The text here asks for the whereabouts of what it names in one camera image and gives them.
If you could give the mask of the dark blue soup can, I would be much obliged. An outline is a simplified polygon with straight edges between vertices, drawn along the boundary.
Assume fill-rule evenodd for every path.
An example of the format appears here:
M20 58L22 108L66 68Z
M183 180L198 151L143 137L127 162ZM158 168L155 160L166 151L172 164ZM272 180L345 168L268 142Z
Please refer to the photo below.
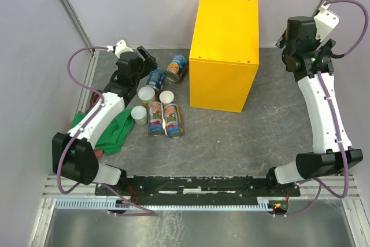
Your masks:
M146 86L152 87L156 91L161 91L163 88L166 76L167 74L165 71L157 68L149 73L147 81L146 81Z

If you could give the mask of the blue chicken soup can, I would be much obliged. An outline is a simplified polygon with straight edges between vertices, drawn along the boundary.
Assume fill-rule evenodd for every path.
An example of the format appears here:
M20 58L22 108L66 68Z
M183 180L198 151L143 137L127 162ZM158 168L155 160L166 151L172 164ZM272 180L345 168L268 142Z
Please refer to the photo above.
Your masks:
M187 69L188 59L181 55L175 55L166 68L166 76L172 82L179 82Z

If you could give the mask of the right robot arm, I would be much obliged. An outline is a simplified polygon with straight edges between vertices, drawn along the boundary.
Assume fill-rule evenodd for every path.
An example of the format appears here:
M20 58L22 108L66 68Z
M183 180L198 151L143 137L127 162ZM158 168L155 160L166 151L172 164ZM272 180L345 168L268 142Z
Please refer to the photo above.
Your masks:
M335 41L321 44L319 32L328 35L339 22L336 16L329 18L321 22L315 17L290 17L277 43L286 71L293 73L304 96L313 135L312 152L270 169L279 184L339 174L363 160L362 150L353 148L346 134L336 101L331 51Z

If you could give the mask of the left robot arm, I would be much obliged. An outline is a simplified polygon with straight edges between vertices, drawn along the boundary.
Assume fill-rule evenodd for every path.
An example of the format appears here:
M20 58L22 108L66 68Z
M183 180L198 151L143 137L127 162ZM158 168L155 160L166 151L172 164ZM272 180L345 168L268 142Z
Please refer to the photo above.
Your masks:
M101 164L95 156L95 146L108 125L137 94L139 82L157 68L156 59L143 47L132 50L124 40L104 48L118 58L117 71L98 103L84 119L67 133L56 133L52 140L53 172L78 184L105 183L117 185L124 178L122 169Z

